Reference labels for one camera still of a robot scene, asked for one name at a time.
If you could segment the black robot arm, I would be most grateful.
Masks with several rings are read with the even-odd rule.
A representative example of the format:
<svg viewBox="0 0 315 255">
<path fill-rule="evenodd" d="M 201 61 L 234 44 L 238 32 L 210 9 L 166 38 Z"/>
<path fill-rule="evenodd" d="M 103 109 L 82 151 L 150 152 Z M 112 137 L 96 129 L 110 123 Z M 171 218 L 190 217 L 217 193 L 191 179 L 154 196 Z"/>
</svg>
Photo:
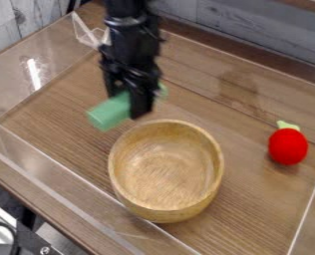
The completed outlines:
<svg viewBox="0 0 315 255">
<path fill-rule="evenodd" d="M 154 108 L 161 70 L 159 16 L 149 0 L 103 0 L 108 42 L 98 47 L 108 97 L 130 97 L 130 117 L 138 119 Z"/>
</svg>

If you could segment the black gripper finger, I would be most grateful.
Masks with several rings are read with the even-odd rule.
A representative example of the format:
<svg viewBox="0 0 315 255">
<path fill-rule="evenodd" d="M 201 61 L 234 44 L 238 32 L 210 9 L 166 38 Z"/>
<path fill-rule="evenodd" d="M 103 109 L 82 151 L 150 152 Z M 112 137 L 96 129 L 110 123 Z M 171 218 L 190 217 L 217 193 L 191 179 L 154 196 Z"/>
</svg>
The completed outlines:
<svg viewBox="0 0 315 255">
<path fill-rule="evenodd" d="M 158 83 L 133 84 L 128 87 L 128 92 L 130 117 L 134 120 L 153 111 L 157 93 L 159 92 L 159 86 Z"/>
<path fill-rule="evenodd" d="M 124 70 L 107 70 L 103 69 L 104 85 L 108 97 L 115 97 L 119 93 L 127 90 L 127 84 L 124 81 Z"/>
</svg>

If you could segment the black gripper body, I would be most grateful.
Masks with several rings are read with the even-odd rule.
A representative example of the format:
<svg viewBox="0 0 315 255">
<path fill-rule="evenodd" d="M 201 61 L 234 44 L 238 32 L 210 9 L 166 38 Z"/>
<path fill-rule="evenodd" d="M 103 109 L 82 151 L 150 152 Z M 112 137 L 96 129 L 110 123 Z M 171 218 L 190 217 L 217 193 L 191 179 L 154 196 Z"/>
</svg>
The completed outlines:
<svg viewBox="0 0 315 255">
<path fill-rule="evenodd" d="M 111 45 L 99 47 L 102 69 L 124 70 L 141 82 L 158 83 L 158 18 L 107 18 L 104 23 Z"/>
</svg>

